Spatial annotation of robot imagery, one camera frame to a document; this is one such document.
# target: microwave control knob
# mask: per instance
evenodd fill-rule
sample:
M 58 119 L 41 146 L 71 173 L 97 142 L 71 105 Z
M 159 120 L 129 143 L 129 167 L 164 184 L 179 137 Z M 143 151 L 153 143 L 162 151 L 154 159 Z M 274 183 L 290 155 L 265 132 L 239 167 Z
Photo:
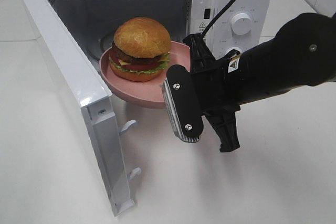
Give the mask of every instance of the microwave control knob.
M 225 55 L 227 55 L 231 50 L 237 50 L 237 51 L 239 51 L 240 53 L 244 52 L 244 50 L 243 50 L 242 48 L 240 48 L 240 47 L 230 47 L 229 49 L 227 49 L 227 50 L 225 51 Z
M 231 29 L 235 34 L 247 34 L 251 28 L 252 17 L 248 13 L 237 13 L 231 18 Z

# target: pink plate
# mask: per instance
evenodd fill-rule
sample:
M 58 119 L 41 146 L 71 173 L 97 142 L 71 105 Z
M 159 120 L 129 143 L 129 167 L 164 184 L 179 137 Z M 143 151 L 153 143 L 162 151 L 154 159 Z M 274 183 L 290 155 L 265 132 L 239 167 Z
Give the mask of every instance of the pink plate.
M 106 50 L 99 61 L 100 72 L 111 89 L 111 91 L 121 99 L 134 103 L 136 105 L 153 108 L 164 109 L 165 103 L 163 100 L 162 89 L 166 78 L 167 69 L 161 75 L 153 80 L 146 82 L 129 81 L 119 76 L 116 76 L 109 65 L 109 51 Z M 190 70 L 190 54 L 189 47 L 185 44 L 172 41 L 172 49 L 170 51 L 170 66 L 183 65 L 188 71 Z

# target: tomato slice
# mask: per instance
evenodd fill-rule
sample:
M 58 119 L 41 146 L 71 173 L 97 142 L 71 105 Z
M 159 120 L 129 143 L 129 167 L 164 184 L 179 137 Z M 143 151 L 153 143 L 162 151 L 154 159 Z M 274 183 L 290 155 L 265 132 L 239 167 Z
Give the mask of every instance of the tomato slice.
M 110 53 L 110 57 L 112 58 L 115 64 L 117 64 L 118 66 L 121 66 L 119 63 L 118 57 L 116 56 L 116 54 L 114 54 L 114 52 Z M 127 70 L 133 70 L 133 71 L 148 71 L 148 70 L 158 67 L 160 64 L 161 62 L 154 62 L 154 63 L 146 64 L 146 65 L 131 64 L 131 65 L 124 65 L 121 67 Z

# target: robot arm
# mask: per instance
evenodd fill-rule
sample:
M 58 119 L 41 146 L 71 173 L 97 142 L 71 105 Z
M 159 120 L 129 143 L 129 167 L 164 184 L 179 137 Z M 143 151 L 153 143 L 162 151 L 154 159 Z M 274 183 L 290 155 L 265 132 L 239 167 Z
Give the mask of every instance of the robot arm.
M 235 119 L 240 105 L 336 81 L 336 15 L 301 14 L 274 39 L 242 54 L 233 50 L 219 60 L 200 34 L 184 42 L 190 47 L 191 71 L 174 65 L 163 85 L 174 133 L 185 142 L 197 142 L 204 115 L 221 139 L 221 152 L 240 147 Z

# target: screw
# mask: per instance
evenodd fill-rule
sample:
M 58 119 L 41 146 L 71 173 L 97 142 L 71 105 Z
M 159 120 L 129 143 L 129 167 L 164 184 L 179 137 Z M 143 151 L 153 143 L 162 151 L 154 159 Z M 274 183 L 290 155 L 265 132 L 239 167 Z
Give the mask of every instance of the screw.
M 315 52 L 317 50 L 317 45 L 316 44 L 311 44 L 310 46 L 309 46 L 309 51 L 311 51 L 311 52 Z
M 186 125 L 185 125 L 185 129 L 186 129 L 187 131 L 190 131 L 192 128 L 193 128 L 193 127 L 192 127 L 190 124 L 186 124 Z
M 175 90 L 180 89 L 180 84 L 179 84 L 179 83 L 175 83 L 175 84 L 173 85 L 173 88 L 174 88 Z
M 98 115 L 104 115 L 105 113 L 106 113 L 106 110 L 103 109 L 103 110 L 100 110 L 100 111 L 98 112 Z

